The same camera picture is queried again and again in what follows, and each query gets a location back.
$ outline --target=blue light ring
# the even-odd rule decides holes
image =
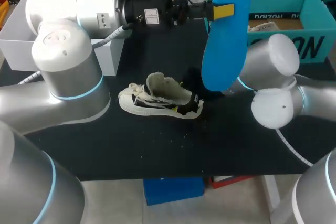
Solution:
[[[75,99],[82,98],[82,97],[85,97],[85,96],[91,94],[92,92],[94,92],[94,90],[96,90],[101,85],[102,82],[103,82],[103,75],[101,76],[100,81],[98,82],[98,84],[96,86],[94,86],[88,92],[85,92],[84,94],[76,95],[74,97],[59,97],[58,95],[55,95],[53,93],[51,93],[51,94],[59,100],[75,100]]]
[[[55,190],[55,185],[56,185],[56,168],[55,168],[54,161],[53,161],[53,159],[47,153],[45,153],[45,154],[47,155],[47,157],[49,158],[50,163],[51,163],[51,167],[52,167],[52,171],[53,171],[53,180],[51,182],[51,188],[50,188],[50,192],[49,192],[48,198],[47,198],[44,206],[42,207],[42,210],[41,210],[40,214],[37,216],[37,218],[33,222],[33,224],[38,224],[40,222],[41,218],[43,217],[43,215],[48,210],[48,207],[50,205],[51,199],[53,198],[53,194],[54,194],[54,190]]]
[[[240,84],[241,84],[244,88],[249,89],[249,90],[254,90],[254,89],[252,89],[252,88],[246,86],[246,85],[242,82],[242,80],[240,79],[239,76],[237,77],[237,80],[240,82]]]

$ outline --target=sneaker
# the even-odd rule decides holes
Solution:
[[[203,101],[163,73],[152,73],[145,85],[131,83],[118,95],[120,107],[135,115],[169,115],[194,119],[201,114]]]

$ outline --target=silver cylinder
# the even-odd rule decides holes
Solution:
[[[318,161],[299,179],[296,201],[305,224],[336,223],[336,155]]]
[[[29,140],[0,122],[1,223],[80,223],[79,180]]]
[[[82,97],[102,83],[90,38],[74,22],[42,22],[32,55],[48,89],[57,98]]]
[[[299,68],[300,58],[294,43],[283,34],[249,46],[243,69],[231,87],[222,93],[283,88],[290,85]]]
[[[106,38],[126,24],[126,0],[27,0],[26,18],[37,35],[42,21],[68,19],[76,22],[91,39]]]

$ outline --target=black table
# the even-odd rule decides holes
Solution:
[[[160,71],[179,80],[188,67],[200,67],[206,39],[203,22],[164,35],[134,35],[125,41],[117,77],[105,77],[111,91],[105,115],[27,137],[81,180],[303,173],[308,167],[276,132],[254,120],[252,92],[207,102],[195,120],[140,117],[119,107],[119,91],[131,82],[144,83],[149,73]],[[302,65],[299,73],[334,79],[328,61]],[[29,74],[11,71],[5,62],[0,86],[16,84]],[[281,131],[312,163],[336,147],[332,122],[301,116]]]

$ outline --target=robotic arm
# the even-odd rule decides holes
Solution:
[[[248,48],[239,77],[222,93],[253,90],[253,116],[270,129],[281,128],[298,115],[336,121],[336,83],[296,74],[299,64],[294,43],[274,34]]]

